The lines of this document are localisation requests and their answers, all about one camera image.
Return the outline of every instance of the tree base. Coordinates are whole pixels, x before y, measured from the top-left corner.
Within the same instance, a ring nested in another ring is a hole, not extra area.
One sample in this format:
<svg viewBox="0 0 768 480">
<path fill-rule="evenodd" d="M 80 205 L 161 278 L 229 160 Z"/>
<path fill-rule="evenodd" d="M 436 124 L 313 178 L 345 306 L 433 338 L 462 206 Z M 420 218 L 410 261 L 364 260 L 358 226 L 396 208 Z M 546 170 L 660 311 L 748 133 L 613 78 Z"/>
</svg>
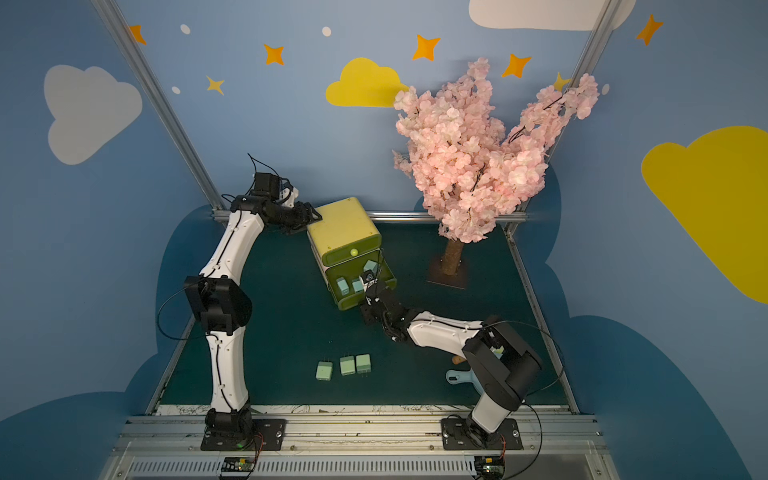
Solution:
<svg viewBox="0 0 768 480">
<path fill-rule="evenodd" d="M 442 272 L 442 255 L 437 255 L 429 262 L 429 272 L 427 273 L 427 281 L 430 283 L 436 283 L 438 285 L 452 286 L 461 290 L 466 290 L 469 274 L 466 260 L 462 259 L 462 262 L 456 269 L 456 275 L 445 275 Z"/>
</svg>

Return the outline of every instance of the blue wall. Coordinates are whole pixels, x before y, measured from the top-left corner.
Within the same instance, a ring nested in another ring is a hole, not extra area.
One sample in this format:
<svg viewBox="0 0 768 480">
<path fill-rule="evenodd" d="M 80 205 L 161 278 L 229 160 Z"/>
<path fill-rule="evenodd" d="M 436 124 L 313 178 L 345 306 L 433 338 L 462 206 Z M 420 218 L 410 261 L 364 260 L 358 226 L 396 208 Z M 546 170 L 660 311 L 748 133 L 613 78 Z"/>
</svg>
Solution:
<svg viewBox="0 0 768 480">
<path fill-rule="evenodd" d="M 509 129 L 539 89 L 559 71 L 565 77 L 573 71 L 588 37 L 485 28 L 470 19 L 467 0 L 239 1 L 226 8 L 202 0 L 118 3 L 129 25 L 141 25 L 147 43 L 141 49 L 219 190 L 245 190 L 249 151 L 289 177 L 300 200 L 324 204 L 354 195 L 369 210 L 412 210 L 422 195 L 393 168 L 392 150 L 406 151 L 394 108 L 326 101 L 326 88 L 347 62 L 369 58 L 394 68 L 419 93 L 436 93 L 464 75 L 468 61 L 486 57 L 494 116 Z M 321 33 L 326 26 L 329 37 Z M 441 38 L 434 61 L 412 60 L 417 35 Z M 267 65 L 263 44 L 284 47 L 285 65 Z M 502 78 L 510 54 L 532 57 L 522 78 Z M 224 81 L 223 95 L 207 90 L 207 77 Z M 171 93 L 173 87 L 180 93 Z"/>
<path fill-rule="evenodd" d="M 85 162 L 51 152 L 49 68 L 137 85 L 88 0 L 4 2 L 0 18 L 0 477 L 95 478 L 173 351 L 157 300 L 204 264 L 220 227 L 143 94 L 139 117 Z M 164 311 L 171 332 L 188 318 Z"/>
<path fill-rule="evenodd" d="M 645 46 L 649 15 L 664 25 Z M 515 235 L 623 480 L 768 478 L 768 305 L 733 286 L 641 175 L 658 144 L 768 131 L 757 107 L 768 101 L 766 22 L 757 0 L 638 2 L 594 73 L 610 92 L 568 127 Z M 726 185 L 738 188 L 713 187 Z"/>
</svg>

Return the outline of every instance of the yellow cloud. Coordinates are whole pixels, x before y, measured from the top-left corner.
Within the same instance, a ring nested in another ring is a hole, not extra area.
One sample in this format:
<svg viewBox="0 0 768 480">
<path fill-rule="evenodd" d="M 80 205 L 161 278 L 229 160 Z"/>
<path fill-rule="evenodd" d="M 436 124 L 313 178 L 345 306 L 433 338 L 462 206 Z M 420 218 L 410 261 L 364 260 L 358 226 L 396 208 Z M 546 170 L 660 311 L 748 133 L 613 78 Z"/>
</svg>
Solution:
<svg viewBox="0 0 768 480">
<path fill-rule="evenodd" d="M 339 81 L 328 85 L 326 100 L 339 107 L 392 108 L 395 96 L 408 86 L 393 68 L 379 67 L 368 58 L 355 58 L 341 70 Z"/>
<path fill-rule="evenodd" d="M 768 133 L 725 127 L 688 148 L 661 144 L 643 178 L 741 293 L 768 303 Z"/>
</svg>

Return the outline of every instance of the dark green table surface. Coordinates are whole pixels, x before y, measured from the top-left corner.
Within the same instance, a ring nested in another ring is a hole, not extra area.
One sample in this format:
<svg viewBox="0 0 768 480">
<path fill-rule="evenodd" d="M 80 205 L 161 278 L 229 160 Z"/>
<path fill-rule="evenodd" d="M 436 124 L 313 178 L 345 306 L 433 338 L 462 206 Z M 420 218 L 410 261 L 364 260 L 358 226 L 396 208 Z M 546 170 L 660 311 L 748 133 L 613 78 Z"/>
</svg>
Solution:
<svg viewBox="0 0 768 480">
<path fill-rule="evenodd" d="M 405 306 L 435 315 L 475 320 L 492 314 L 535 325 L 515 263 L 500 227 L 487 240 L 465 246 L 469 287 L 457 290 L 425 281 L 429 260 L 446 239 L 432 224 L 380 224 L 384 257 L 398 279 Z M 253 245 L 241 286 L 253 301 L 244 340 L 245 379 L 253 405 L 474 405 L 471 384 L 450 385 L 452 355 L 394 343 L 380 326 L 366 326 L 357 308 L 340 312 L 326 288 L 305 233 L 270 230 Z M 541 334 L 512 325 L 547 363 L 535 387 L 556 377 Z M 195 326 L 192 336 L 201 334 Z M 341 376 L 339 358 L 369 353 L 372 372 Z M 320 360 L 333 361 L 333 378 L 315 380 Z M 210 358 L 204 339 L 184 347 L 161 403 L 206 405 L 211 397 Z M 565 405 L 559 383 L 529 398 L 534 405 Z"/>
</svg>

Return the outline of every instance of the white cloud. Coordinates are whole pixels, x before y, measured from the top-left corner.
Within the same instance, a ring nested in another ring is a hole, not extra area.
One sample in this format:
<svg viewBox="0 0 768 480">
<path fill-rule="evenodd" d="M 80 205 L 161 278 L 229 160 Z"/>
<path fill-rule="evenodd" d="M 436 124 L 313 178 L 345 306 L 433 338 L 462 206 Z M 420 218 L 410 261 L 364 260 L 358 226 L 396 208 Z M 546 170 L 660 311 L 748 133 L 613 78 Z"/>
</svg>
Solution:
<svg viewBox="0 0 768 480">
<path fill-rule="evenodd" d="M 45 74 L 43 91 L 55 118 L 48 145 L 67 165 L 86 161 L 141 113 L 139 90 L 99 67 L 56 65 Z"/>
<path fill-rule="evenodd" d="M 590 31 L 605 0 L 469 0 L 469 17 L 487 28 Z M 614 28 L 627 19 L 635 0 L 624 0 Z"/>
</svg>

